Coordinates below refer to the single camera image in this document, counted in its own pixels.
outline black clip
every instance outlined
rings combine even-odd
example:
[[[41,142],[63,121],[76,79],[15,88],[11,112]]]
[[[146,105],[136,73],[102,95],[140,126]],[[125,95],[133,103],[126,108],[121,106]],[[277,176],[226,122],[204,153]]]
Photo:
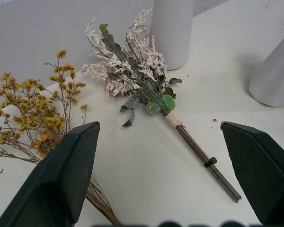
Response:
[[[208,162],[204,164],[205,168],[210,167],[213,164],[216,164],[218,161],[215,157],[212,157]]]

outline white table surface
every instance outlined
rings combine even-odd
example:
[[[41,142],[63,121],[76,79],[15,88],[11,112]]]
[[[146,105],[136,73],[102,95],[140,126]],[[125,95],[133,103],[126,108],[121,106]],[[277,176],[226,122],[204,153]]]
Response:
[[[141,106],[133,127],[121,128],[130,115],[119,113],[126,99],[106,98],[103,84],[77,74],[88,85],[80,94],[82,103],[91,106],[86,122],[101,124],[93,176],[121,222],[149,226],[164,220],[184,226],[219,226],[226,220],[259,223],[234,175],[220,124],[230,121],[255,127],[284,149],[284,108],[262,105],[248,93],[249,76],[284,38],[283,24],[284,0],[230,0],[194,18],[189,60],[184,67],[167,72],[168,78],[183,80],[174,86],[174,115],[207,155],[218,159],[216,166],[243,197],[238,204],[163,117],[150,115]],[[82,124],[80,104],[73,112],[73,126]],[[31,163],[0,158],[0,171],[4,169],[0,215],[33,168]],[[105,223],[85,201],[76,226]]]

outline white ceramic vase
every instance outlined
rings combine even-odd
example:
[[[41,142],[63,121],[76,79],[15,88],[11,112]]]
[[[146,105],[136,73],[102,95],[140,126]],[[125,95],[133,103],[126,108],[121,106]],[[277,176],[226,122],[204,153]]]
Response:
[[[189,53],[194,0],[155,0],[151,35],[168,70],[182,67]]]
[[[261,103],[284,106],[284,39],[253,73],[249,91]]]

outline white wall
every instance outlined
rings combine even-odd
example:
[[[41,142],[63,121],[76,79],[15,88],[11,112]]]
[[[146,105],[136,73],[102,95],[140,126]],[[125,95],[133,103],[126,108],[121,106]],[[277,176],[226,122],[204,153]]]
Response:
[[[195,15],[226,0],[196,0]],[[44,85],[59,49],[69,51],[67,63],[79,71],[92,61],[84,31],[89,21],[108,23],[117,42],[124,40],[135,16],[154,0],[13,0],[0,5],[0,77],[9,71],[19,80],[40,78]]]

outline dark blurred object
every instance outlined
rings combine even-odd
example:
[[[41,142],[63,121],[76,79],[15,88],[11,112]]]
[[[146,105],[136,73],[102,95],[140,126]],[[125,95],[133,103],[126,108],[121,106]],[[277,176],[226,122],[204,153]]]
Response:
[[[235,175],[262,224],[284,224],[284,150],[265,132],[223,122]]]
[[[71,227],[89,186],[98,122],[72,129],[24,182],[0,217],[0,227]]]

